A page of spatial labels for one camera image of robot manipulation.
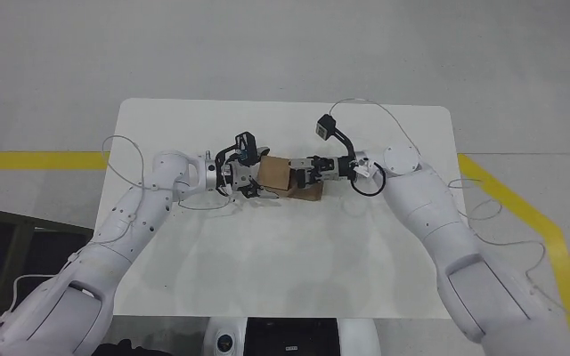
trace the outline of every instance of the cardboard box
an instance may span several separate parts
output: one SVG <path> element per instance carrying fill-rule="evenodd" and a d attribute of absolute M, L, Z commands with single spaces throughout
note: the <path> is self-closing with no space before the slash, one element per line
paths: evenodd
<path fill-rule="evenodd" d="M 322 182 L 306 189 L 297 188 L 295 175 L 289 168 L 289 160 L 272 156 L 261 157 L 259 164 L 258 182 L 266 190 L 272 191 L 284 198 L 295 198 L 309 201 L 321 200 Z"/>

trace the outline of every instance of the white cable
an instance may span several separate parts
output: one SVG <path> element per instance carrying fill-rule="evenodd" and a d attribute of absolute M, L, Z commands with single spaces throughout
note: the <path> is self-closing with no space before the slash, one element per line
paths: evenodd
<path fill-rule="evenodd" d="M 25 279 L 25 278 L 51 278 L 51 277 L 55 277 L 56 274 L 24 274 L 23 276 L 19 276 L 17 279 L 14 280 L 14 283 L 12 285 L 13 287 L 13 295 L 12 295 L 12 304 L 10 305 L 10 308 L 8 308 L 8 313 L 12 312 L 14 310 L 14 306 L 16 306 L 16 301 L 18 300 L 18 282 L 20 281 L 20 279 Z"/>
<path fill-rule="evenodd" d="M 475 186 L 472 187 L 461 187 L 461 186 L 455 186 L 452 185 L 454 182 L 481 182 L 478 179 L 469 179 L 469 178 L 459 178 L 459 179 L 454 179 L 452 181 L 450 181 L 447 184 L 447 187 L 451 188 L 451 189 L 469 189 L 469 188 L 474 188 Z M 492 215 L 486 216 L 484 218 L 473 218 L 470 217 L 469 215 L 473 214 L 478 208 L 480 208 L 481 206 L 484 206 L 488 203 L 494 202 L 496 204 L 499 205 L 499 210 L 497 210 L 497 212 L 495 212 Z M 495 199 L 487 199 L 484 200 L 483 202 L 479 203 L 478 205 L 476 205 L 473 209 L 471 209 L 471 213 L 470 214 L 463 214 L 459 209 L 457 210 L 462 216 L 465 216 L 468 221 L 484 221 L 484 220 L 489 220 L 489 219 L 493 219 L 494 217 L 496 217 L 497 215 L 499 215 L 502 211 L 503 205 L 501 204 L 500 201 L 495 200 Z M 528 280 L 528 282 L 531 284 L 531 286 L 533 287 L 533 289 L 536 289 L 539 291 L 540 294 L 542 294 L 542 296 L 544 296 L 546 299 L 548 299 L 551 303 L 553 303 L 554 305 L 556 305 L 558 308 L 560 308 L 560 310 L 562 310 L 565 313 L 570 313 L 570 311 L 561 303 L 557 302 L 556 299 L 554 299 L 552 296 L 550 296 L 548 293 L 546 293 L 544 291 L 544 289 L 542 289 L 535 281 L 534 279 L 530 276 L 530 273 L 534 270 L 536 270 L 538 268 L 538 266 L 541 265 L 542 261 L 544 261 L 544 257 L 546 256 L 546 247 L 544 246 L 544 244 L 540 241 L 535 241 L 535 240 L 524 240 L 524 241 L 515 241 L 515 242 L 492 242 L 486 239 L 483 239 L 475 230 L 471 229 L 473 231 L 473 233 L 475 234 L 475 236 L 477 236 L 477 238 L 479 240 L 481 240 L 481 242 L 487 244 L 487 245 L 492 245 L 492 246 L 497 246 L 497 247 L 509 247 L 509 246 L 516 246 L 516 245 L 529 245 L 529 244 L 533 244 L 533 245 L 538 245 L 541 247 L 542 251 L 541 251 L 541 257 L 539 258 L 539 260 L 529 269 L 527 269 L 525 271 L 525 277 Z"/>
<path fill-rule="evenodd" d="M 400 127 L 400 131 L 402 131 L 402 134 L 404 136 L 406 136 L 406 138 L 408 139 L 408 141 L 411 143 L 411 145 L 414 147 L 414 149 L 416 149 L 416 151 L 419 153 L 419 149 L 418 146 L 416 145 L 416 143 L 411 139 L 411 137 L 408 135 L 408 133 L 406 133 L 406 131 L 403 129 L 402 125 L 400 124 L 400 121 L 398 121 L 397 118 L 395 118 L 394 114 L 392 114 L 390 112 L 390 110 L 386 109 L 382 104 L 377 103 L 375 101 L 372 100 L 368 100 L 368 99 L 361 99 L 361 98 L 346 98 L 346 99 L 342 99 L 339 100 L 337 102 L 335 102 L 334 104 L 332 104 L 332 106 L 330 107 L 329 110 L 329 115 L 332 116 L 332 110 L 335 109 L 335 107 L 343 102 L 348 102 L 348 101 L 361 101 L 361 102 L 368 102 L 369 104 L 374 104 L 378 107 L 380 107 L 381 109 L 383 109 L 390 117 L 392 117 L 392 119 L 396 122 L 396 124 L 398 125 L 398 127 Z"/>
<path fill-rule="evenodd" d="M 227 185 L 228 185 L 228 181 L 227 181 L 227 177 L 226 177 L 226 176 L 224 176 L 224 182 L 225 182 L 225 184 L 226 184 L 226 186 L 227 186 Z M 197 211 L 200 211 L 200 210 L 201 210 L 201 211 L 205 211 L 205 210 L 217 210 L 217 209 L 221 209 L 221 208 L 223 208 L 223 207 L 226 207 L 226 206 L 230 205 L 230 203 L 232 203 L 232 196 L 233 196 L 233 195 L 232 195 L 232 194 L 229 194 L 226 189 L 224 189 L 224 190 L 225 190 L 225 193 L 227 194 L 227 198 L 228 198 L 228 199 L 227 199 L 227 200 L 225 201 L 225 203 L 224 203 L 223 205 L 221 205 L 221 206 L 216 206 L 216 207 L 192 207 L 192 206 L 183 206 L 182 204 L 180 204 L 180 203 L 181 203 L 181 200 L 180 200 L 180 199 L 178 200 L 178 206 L 181 207 L 181 208 L 183 208 L 183 209 L 187 209 L 187 210 L 197 210 Z"/>

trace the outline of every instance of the yellow tape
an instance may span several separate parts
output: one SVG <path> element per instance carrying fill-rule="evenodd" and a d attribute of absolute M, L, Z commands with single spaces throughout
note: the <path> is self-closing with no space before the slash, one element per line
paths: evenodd
<path fill-rule="evenodd" d="M 0 152 L 0 169 L 106 169 L 101 152 Z"/>
<path fill-rule="evenodd" d="M 487 194 L 501 202 L 511 213 L 538 232 L 544 239 L 547 253 L 558 283 L 558 292 L 562 304 L 570 310 L 570 255 L 562 230 L 551 219 L 528 204 L 514 191 L 499 182 L 466 155 L 459 154 L 461 172 L 471 179 Z M 570 325 L 570 315 L 566 315 Z"/>

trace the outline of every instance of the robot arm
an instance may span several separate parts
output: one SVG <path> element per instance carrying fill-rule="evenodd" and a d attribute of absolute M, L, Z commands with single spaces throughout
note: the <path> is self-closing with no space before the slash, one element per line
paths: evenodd
<path fill-rule="evenodd" d="M 373 159 L 387 172 L 388 206 L 429 253 L 438 293 L 461 332 L 487 356 L 568 354 L 566 325 L 552 320 L 528 282 L 486 250 L 416 150 L 390 147 Z M 372 178 L 378 186 L 384 181 L 379 173 Z"/>
<path fill-rule="evenodd" d="M 225 160 L 230 150 L 236 150 L 236 156 Z M 131 187 L 61 272 L 3 316 L 0 354 L 91 355 L 109 328 L 119 282 L 167 219 L 173 203 L 207 190 L 222 194 L 222 187 L 225 196 L 236 190 L 246 198 L 274 198 L 257 184 L 252 168 L 268 151 L 257 149 L 251 133 L 242 133 L 220 162 L 211 160 L 209 152 L 204 158 L 177 151 L 158 154 L 152 173 L 144 178 L 147 188 Z M 196 168 L 196 185 L 191 185 L 189 165 Z"/>

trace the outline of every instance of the tabletop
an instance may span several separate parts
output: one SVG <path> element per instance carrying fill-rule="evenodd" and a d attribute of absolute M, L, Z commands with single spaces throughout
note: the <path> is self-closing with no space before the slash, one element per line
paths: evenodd
<path fill-rule="evenodd" d="M 270 101 L 129 99 L 115 134 L 139 145 L 146 173 L 161 150 L 204 154 L 250 131 L 274 156 L 346 154 L 323 141 L 316 121 L 331 104 Z M 460 177 L 450 113 L 433 106 L 386 105 L 446 182 Z M 356 150 L 381 152 L 407 142 L 381 108 L 347 103 L 333 112 Z M 132 180 L 136 151 L 114 140 L 110 162 Z M 96 226 L 129 185 L 109 169 Z M 453 192 L 464 207 L 461 190 Z M 217 206 L 215 192 L 188 206 Z M 116 315 L 336 318 L 449 318 L 436 292 L 435 268 L 381 194 L 359 196 L 348 182 L 326 182 L 321 201 L 245 199 L 219 210 L 178 207 L 121 281 Z"/>

